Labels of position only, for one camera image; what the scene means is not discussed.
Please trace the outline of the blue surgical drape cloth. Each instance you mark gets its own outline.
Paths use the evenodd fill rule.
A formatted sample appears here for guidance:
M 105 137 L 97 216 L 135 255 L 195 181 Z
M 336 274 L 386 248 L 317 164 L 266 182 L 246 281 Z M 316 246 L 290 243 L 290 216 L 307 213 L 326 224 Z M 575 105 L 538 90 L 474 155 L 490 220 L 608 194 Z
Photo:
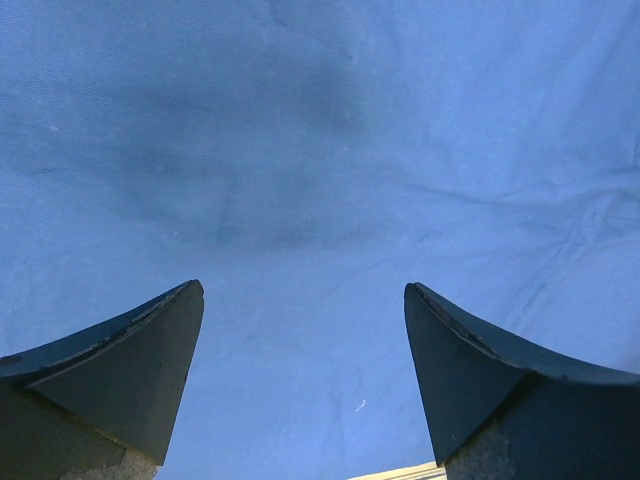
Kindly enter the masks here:
M 405 286 L 639 369 L 635 1 L 5 1 L 1 351 L 190 279 L 163 479 L 433 452 Z

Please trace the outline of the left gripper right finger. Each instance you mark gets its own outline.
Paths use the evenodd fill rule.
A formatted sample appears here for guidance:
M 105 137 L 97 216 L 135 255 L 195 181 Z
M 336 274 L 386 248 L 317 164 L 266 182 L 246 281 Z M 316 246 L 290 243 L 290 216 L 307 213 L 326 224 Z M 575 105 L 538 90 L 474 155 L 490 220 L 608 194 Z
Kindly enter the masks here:
M 451 479 L 635 479 L 639 378 L 404 290 L 405 323 L 436 463 Z

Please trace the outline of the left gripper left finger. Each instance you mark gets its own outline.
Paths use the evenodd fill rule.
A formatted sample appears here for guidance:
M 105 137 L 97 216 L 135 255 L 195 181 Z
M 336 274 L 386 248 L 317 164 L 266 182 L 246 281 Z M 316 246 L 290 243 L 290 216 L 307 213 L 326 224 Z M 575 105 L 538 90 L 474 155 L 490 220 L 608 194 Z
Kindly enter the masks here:
M 2 357 L 2 478 L 154 478 L 203 313 L 203 287 L 190 280 L 114 318 Z

